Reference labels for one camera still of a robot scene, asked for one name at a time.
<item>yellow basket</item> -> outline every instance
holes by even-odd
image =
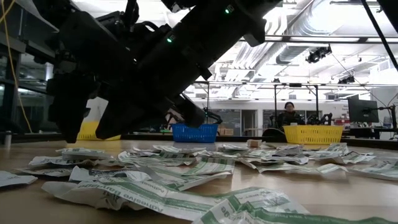
[[[95,130],[98,127],[99,121],[87,121],[83,122],[80,127],[79,135],[77,136],[77,140],[84,141],[113,141],[120,140],[120,136],[111,137],[105,140],[99,139],[95,136]]]
[[[286,140],[294,144],[331,144],[340,142],[342,126],[284,126]]]

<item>computer monitor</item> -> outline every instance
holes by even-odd
[[[348,109],[350,122],[379,122],[376,101],[348,99]]]

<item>blue basket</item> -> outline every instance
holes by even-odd
[[[189,128],[185,124],[172,124],[175,142],[204,142],[216,141],[218,124],[203,124],[199,128]]]

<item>wooden table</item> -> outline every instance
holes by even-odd
[[[133,146],[149,148],[153,144],[173,145],[173,142],[156,141],[82,141],[77,144],[65,142],[36,142],[13,144],[11,149],[0,147],[0,170],[25,167],[35,156],[57,156],[56,149],[64,147],[87,147],[105,149],[114,156]],[[398,152],[351,147],[358,152],[373,151],[384,156],[398,157]],[[0,223],[189,223],[161,215],[149,209],[135,212],[96,210],[86,205],[59,200],[41,190],[45,181],[67,181],[39,177],[28,186],[3,187],[0,189]],[[278,189],[301,203],[310,213],[358,220],[381,217],[398,221],[398,183],[360,177],[335,171],[326,175],[288,172],[265,172],[237,164],[233,175],[222,180],[213,180],[189,191],[203,195],[221,194],[246,187]]]

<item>seated person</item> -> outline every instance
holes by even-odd
[[[287,102],[285,104],[285,112],[281,113],[277,118],[277,125],[278,128],[282,129],[284,125],[290,125],[291,123],[297,123],[299,125],[305,124],[301,116],[295,112],[294,104],[292,102]]]

